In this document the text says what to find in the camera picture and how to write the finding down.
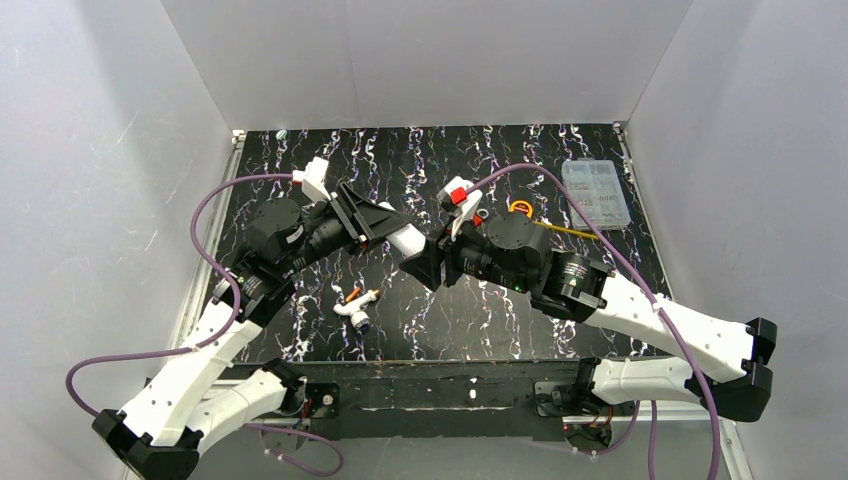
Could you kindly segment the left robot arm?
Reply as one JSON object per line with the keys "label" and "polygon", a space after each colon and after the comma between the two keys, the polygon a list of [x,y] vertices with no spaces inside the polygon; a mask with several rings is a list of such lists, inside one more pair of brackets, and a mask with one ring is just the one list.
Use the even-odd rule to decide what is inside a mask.
{"label": "left robot arm", "polygon": [[296,274],[336,251],[364,253],[383,242],[412,256],[425,239],[409,215],[347,185],[319,195],[310,212],[288,198],[265,202],[178,355],[123,407],[101,411],[95,432],[139,478],[185,479],[212,445],[251,420],[302,414],[306,378],[282,359],[222,393],[211,387],[294,295]]}

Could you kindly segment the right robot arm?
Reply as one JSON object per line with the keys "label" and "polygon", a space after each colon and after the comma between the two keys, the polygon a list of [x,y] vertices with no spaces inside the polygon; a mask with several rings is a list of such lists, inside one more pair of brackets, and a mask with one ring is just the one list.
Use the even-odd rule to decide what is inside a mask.
{"label": "right robot arm", "polygon": [[610,329],[664,355],[648,360],[591,359],[577,378],[544,394],[552,404],[663,400],[713,405],[729,420],[759,420],[771,398],[767,363],[775,323],[721,320],[641,288],[601,261],[554,247],[550,234],[518,214],[462,225],[440,241],[445,284],[469,275],[530,298],[552,318]]}

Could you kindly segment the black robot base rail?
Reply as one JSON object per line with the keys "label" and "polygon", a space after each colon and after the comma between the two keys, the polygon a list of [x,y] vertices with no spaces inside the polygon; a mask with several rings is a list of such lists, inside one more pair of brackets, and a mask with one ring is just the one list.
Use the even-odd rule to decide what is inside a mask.
{"label": "black robot base rail", "polygon": [[732,417],[725,386],[701,386],[675,357],[630,359],[289,363],[226,367],[170,362],[124,409],[157,446],[211,446],[242,425],[285,420],[329,439],[404,436],[556,436],[560,418],[632,414],[651,400],[703,405],[712,393]]}

